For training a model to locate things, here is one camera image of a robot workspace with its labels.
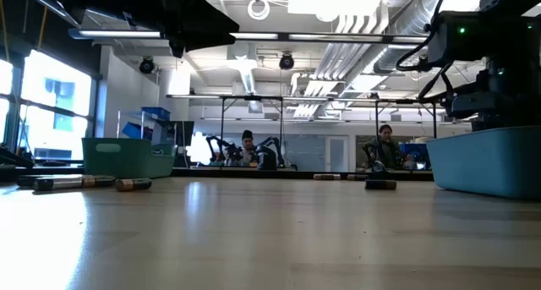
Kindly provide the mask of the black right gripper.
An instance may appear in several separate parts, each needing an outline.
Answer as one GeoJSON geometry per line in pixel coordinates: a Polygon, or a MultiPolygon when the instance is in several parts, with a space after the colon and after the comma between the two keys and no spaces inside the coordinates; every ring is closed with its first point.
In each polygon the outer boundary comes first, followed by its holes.
{"type": "Polygon", "coordinates": [[[445,96],[451,118],[471,117],[472,131],[540,125],[540,67],[526,72],[495,74],[483,70],[477,79],[445,96]]]}

